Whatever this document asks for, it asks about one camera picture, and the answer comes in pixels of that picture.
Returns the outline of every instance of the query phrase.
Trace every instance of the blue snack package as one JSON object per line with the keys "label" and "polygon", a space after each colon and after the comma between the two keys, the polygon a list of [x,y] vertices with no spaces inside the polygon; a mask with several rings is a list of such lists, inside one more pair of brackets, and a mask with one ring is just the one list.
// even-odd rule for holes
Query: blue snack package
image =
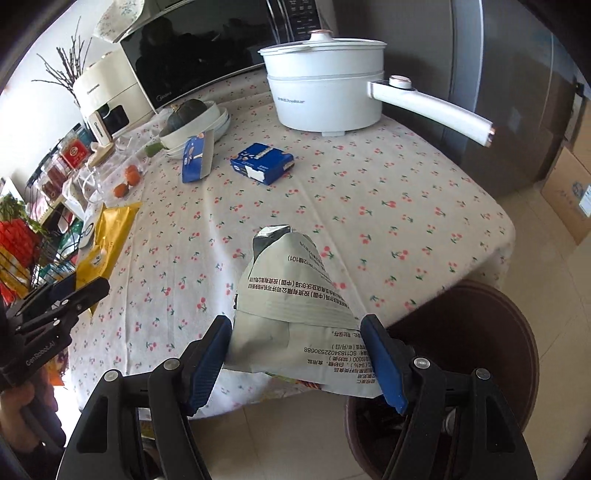
{"label": "blue snack package", "polygon": [[294,157],[278,148],[254,143],[230,159],[232,168],[238,173],[270,185],[294,165]]}
{"label": "blue snack package", "polygon": [[213,159],[213,130],[189,138],[183,153],[183,183],[200,180],[209,175]]}

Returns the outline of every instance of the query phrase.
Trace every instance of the brown trash bin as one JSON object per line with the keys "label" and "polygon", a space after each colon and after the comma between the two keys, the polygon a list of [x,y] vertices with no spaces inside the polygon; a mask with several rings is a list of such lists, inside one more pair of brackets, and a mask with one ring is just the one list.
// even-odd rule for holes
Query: brown trash bin
{"label": "brown trash bin", "polygon": [[[540,363],[531,328],[500,291],[465,280],[388,328],[441,369],[464,374],[488,369],[525,429],[534,409]],[[401,417],[378,398],[349,397],[345,431],[353,456],[379,480],[400,436]],[[434,471],[444,468],[449,437],[441,435]]]}

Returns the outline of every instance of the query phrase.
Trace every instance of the white electric pot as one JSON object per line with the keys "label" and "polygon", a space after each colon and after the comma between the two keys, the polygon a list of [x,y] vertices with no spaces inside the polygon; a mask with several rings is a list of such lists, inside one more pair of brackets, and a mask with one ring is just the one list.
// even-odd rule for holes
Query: white electric pot
{"label": "white electric pot", "polygon": [[485,118],[416,91],[406,77],[384,81],[384,42],[332,38],[331,33],[315,30],[309,40],[259,51],[283,125],[344,135],[377,122],[386,102],[490,145],[495,131]]}

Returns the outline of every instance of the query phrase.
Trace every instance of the green pumpkin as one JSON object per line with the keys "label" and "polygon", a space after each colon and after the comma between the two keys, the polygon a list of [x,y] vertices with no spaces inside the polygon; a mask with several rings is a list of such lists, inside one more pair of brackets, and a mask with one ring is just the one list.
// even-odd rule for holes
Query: green pumpkin
{"label": "green pumpkin", "polygon": [[199,115],[207,110],[207,105],[201,100],[190,99],[184,102],[178,110],[171,113],[166,120],[166,127],[160,133],[160,136],[169,135],[184,127],[192,120],[195,120]]}

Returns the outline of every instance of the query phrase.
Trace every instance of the cardboard box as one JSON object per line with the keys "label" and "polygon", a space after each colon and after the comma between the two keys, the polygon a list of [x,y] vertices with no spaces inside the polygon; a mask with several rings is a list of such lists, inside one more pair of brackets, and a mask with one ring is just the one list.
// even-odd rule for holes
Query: cardboard box
{"label": "cardboard box", "polygon": [[591,173],[568,148],[563,147],[542,188],[542,196],[560,217],[577,244],[591,231],[591,218],[583,213],[579,205],[590,184]]}
{"label": "cardboard box", "polygon": [[232,168],[245,177],[270,185],[294,165],[291,153],[253,143],[230,159]]}
{"label": "cardboard box", "polygon": [[591,102],[583,101],[580,113],[579,127],[573,142],[574,156],[583,166],[591,171]]}

